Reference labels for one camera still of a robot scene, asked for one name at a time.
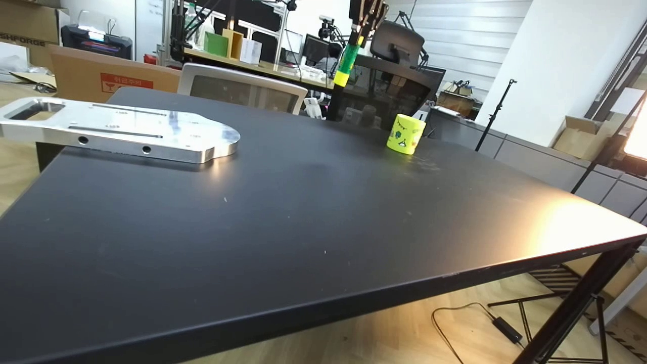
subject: desk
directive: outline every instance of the desk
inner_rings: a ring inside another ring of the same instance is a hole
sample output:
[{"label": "desk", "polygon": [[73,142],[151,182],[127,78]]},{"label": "desk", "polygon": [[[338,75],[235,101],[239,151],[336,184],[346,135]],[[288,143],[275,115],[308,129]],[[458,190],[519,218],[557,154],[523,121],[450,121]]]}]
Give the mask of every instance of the desk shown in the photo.
[{"label": "desk", "polygon": [[471,149],[181,94],[243,134],[206,170],[63,149],[0,221],[0,362],[179,362],[602,252],[546,360],[645,226]]},{"label": "desk", "polygon": [[192,62],[208,62],[208,65],[218,65],[218,67],[226,67],[226,69],[239,69],[239,71],[247,71],[247,72],[254,72],[254,75],[266,75],[266,76],[273,76],[279,80],[302,85],[305,89],[318,89],[318,91],[332,91],[333,89],[332,80],[318,82],[318,80],[304,78],[299,75],[299,69],[288,67],[288,65],[273,65],[273,62],[263,62],[263,60],[260,65],[250,65],[250,62],[243,62],[239,58],[218,57],[218,55],[197,50],[197,49],[184,49],[184,57],[186,57],[186,60],[192,60]]}]

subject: chair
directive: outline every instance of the chair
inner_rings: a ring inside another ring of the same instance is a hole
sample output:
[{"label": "chair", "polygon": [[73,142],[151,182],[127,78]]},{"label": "chair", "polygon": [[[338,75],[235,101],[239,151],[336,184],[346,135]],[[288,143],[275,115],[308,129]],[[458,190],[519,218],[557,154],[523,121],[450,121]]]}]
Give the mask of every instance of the chair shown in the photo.
[{"label": "chair", "polygon": [[327,119],[390,129],[397,114],[419,111],[442,76],[446,69],[413,69],[360,55],[346,89],[333,94]]},{"label": "chair", "polygon": [[305,89],[291,82],[198,62],[182,67],[179,93],[294,115],[305,96]]}]

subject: floor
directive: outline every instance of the floor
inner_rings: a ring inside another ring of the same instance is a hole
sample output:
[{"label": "floor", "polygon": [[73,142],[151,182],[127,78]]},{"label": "floor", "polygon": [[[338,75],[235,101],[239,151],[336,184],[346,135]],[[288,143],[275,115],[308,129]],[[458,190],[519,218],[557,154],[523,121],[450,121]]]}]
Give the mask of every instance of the floor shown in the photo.
[{"label": "floor", "polygon": [[[0,217],[25,195],[36,179],[34,147],[27,143],[11,143],[0,139]],[[430,299],[399,305],[379,313],[344,320],[315,329],[260,341],[239,349],[221,352],[214,356],[192,360],[192,364],[221,362],[329,362],[329,364],[392,364],[392,362],[460,362],[439,329],[430,321],[430,312],[436,308],[460,308],[463,304],[499,301],[546,293],[546,287],[530,275],[516,275],[485,286],[436,296]],[[534,331],[552,313],[559,299],[544,299],[528,305]],[[494,310],[522,331],[522,321],[516,305]],[[439,312],[436,320],[448,338],[463,357],[463,362],[512,362],[522,347],[509,343],[488,320],[479,308],[460,312]],[[582,320],[569,336],[557,356],[569,357],[600,357],[597,338],[589,333],[589,321]],[[614,340],[608,340],[611,362],[640,364]]]}]

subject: black table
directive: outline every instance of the black table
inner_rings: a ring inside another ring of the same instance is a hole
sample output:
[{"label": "black table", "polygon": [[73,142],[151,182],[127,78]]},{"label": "black table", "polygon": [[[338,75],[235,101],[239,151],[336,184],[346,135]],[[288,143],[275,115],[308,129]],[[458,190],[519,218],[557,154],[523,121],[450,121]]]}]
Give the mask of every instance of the black table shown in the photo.
[{"label": "black table", "polygon": [[645,229],[470,149],[124,89],[243,134],[206,170],[63,149],[0,221],[0,362],[174,362],[602,252],[546,360]]}]

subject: cable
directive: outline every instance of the cable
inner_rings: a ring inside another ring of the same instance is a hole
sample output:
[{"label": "cable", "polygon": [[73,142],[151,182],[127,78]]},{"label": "cable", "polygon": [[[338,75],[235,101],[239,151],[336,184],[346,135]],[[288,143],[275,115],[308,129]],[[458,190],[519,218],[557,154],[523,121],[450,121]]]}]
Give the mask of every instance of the cable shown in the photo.
[{"label": "cable", "polygon": [[413,0],[413,5],[409,10],[409,18],[413,18],[413,12],[416,10],[419,0]]},{"label": "cable", "polygon": [[436,308],[430,312],[430,321],[436,325],[441,338],[446,340],[446,343],[450,345],[452,354],[462,362],[463,357],[460,356],[460,352],[453,347],[453,343],[450,341],[448,333],[442,331],[439,320],[436,320],[436,313],[439,312],[460,312],[460,310],[468,310],[468,308],[474,308],[474,305],[479,305],[490,317],[492,317],[492,323],[516,345],[522,345],[522,333],[517,333],[502,315],[494,315],[484,304],[479,301],[471,301],[471,304],[466,304],[466,305],[460,305],[460,308]]}]

